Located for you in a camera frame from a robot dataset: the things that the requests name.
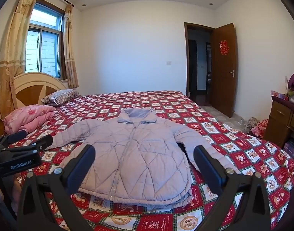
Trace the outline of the cream wooden headboard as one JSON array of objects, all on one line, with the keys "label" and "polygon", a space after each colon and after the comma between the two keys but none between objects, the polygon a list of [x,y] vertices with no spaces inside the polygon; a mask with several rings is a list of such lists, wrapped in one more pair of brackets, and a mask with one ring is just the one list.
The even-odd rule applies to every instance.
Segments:
[{"label": "cream wooden headboard", "polygon": [[[41,99],[59,90],[65,90],[66,86],[59,79],[45,73],[23,73],[14,78],[14,88],[17,109],[34,104],[43,105]],[[0,136],[4,131],[4,120],[0,119]]]}]

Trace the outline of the red floral bag on floor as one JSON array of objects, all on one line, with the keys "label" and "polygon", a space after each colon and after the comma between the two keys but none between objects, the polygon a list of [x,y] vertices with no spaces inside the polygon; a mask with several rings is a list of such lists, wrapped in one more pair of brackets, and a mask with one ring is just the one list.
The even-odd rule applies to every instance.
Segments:
[{"label": "red floral bag on floor", "polygon": [[251,132],[256,136],[256,137],[259,137],[259,138],[263,138],[264,134],[265,134],[265,131],[266,131],[266,128],[267,128],[267,125],[268,125],[268,119],[264,119],[262,121],[260,121],[260,123],[258,123],[255,127],[253,127],[251,129]]}]

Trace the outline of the red paper door decoration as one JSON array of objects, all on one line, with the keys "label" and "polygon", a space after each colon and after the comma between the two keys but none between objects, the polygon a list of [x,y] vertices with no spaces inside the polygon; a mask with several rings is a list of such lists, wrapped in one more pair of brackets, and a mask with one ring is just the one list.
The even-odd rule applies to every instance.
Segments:
[{"label": "red paper door decoration", "polygon": [[222,40],[219,43],[219,51],[221,55],[227,55],[229,52],[229,46],[226,40]]}]

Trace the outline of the window with metal frame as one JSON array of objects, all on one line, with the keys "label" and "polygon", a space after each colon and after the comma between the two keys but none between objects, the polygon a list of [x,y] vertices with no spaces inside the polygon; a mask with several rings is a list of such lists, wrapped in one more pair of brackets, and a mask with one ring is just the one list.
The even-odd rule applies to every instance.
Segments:
[{"label": "window with metal frame", "polygon": [[25,71],[62,78],[62,29],[64,11],[37,0],[29,22]]}]

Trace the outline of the lilac quilted puffer jacket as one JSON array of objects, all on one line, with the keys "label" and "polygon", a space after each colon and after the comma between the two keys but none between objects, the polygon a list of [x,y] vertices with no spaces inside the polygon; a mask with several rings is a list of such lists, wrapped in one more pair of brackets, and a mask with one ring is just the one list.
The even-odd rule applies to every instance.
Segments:
[{"label": "lilac quilted puffer jacket", "polygon": [[178,208],[193,198],[193,152],[203,146],[224,168],[232,162],[192,128],[156,115],[154,109],[126,109],[106,121],[85,119],[53,137],[52,147],[79,145],[61,167],[86,145],[95,159],[79,191],[114,203],[152,209]]}]

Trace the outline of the brown wooden dresser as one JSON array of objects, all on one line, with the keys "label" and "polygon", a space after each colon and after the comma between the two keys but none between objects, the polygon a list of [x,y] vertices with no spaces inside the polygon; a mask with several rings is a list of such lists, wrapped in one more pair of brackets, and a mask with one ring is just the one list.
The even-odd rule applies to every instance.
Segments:
[{"label": "brown wooden dresser", "polygon": [[294,159],[294,104],[276,96],[263,139],[276,144]]}]

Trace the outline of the brown wooden door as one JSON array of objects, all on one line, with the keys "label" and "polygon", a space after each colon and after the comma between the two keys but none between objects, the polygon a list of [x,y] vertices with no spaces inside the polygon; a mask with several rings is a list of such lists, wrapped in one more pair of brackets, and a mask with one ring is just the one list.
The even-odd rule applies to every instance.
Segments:
[{"label": "brown wooden door", "polygon": [[[227,55],[221,55],[219,43],[226,40],[229,46]],[[231,118],[234,113],[237,90],[237,37],[234,24],[216,28],[211,33],[211,95],[210,103],[224,115]],[[235,70],[235,78],[229,71]]]}]

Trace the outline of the pink folded blanket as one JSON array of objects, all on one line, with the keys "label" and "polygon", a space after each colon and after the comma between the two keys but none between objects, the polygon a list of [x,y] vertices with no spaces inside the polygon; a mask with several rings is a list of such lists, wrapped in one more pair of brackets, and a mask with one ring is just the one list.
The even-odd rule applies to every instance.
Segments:
[{"label": "pink folded blanket", "polygon": [[48,105],[30,105],[16,109],[4,119],[6,134],[15,134],[21,130],[28,134],[54,117],[56,110]]}]

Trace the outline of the beige floral curtain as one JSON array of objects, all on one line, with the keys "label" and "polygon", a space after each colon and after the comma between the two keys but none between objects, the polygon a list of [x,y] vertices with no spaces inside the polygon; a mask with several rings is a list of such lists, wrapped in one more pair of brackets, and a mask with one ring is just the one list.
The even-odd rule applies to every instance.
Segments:
[{"label": "beige floral curtain", "polygon": [[68,4],[65,8],[63,24],[63,51],[65,61],[65,75],[70,89],[78,88],[79,82],[75,66],[74,52],[72,49],[72,16],[73,5]]},{"label": "beige floral curtain", "polygon": [[37,0],[19,0],[7,26],[0,51],[0,119],[17,109],[14,78],[25,72],[26,41]]}]

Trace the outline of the right beige floral curtain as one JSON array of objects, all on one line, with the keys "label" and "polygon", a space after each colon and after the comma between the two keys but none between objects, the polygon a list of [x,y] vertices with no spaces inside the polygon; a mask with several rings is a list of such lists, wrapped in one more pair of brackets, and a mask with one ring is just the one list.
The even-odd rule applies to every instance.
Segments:
[{"label": "right beige floral curtain", "polygon": [[74,52],[72,49],[72,16],[73,5],[68,4],[65,8],[63,24],[63,51],[65,61],[65,75],[70,89],[78,88],[79,82],[75,66]]}]

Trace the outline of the left beige floral curtain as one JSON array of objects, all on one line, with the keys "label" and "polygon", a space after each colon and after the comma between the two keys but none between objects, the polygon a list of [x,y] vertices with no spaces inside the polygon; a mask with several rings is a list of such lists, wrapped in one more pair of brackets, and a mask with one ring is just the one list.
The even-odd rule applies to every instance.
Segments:
[{"label": "left beige floral curtain", "polygon": [[19,0],[7,26],[0,51],[0,119],[17,109],[14,78],[25,72],[26,41],[37,0]]}]

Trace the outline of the striped pillow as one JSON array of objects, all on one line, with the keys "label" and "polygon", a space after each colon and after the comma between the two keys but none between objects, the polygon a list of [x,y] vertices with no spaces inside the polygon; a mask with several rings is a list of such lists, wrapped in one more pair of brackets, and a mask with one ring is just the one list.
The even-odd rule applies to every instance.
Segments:
[{"label": "striped pillow", "polygon": [[45,105],[59,107],[67,101],[80,96],[74,89],[59,90],[41,99]]}]

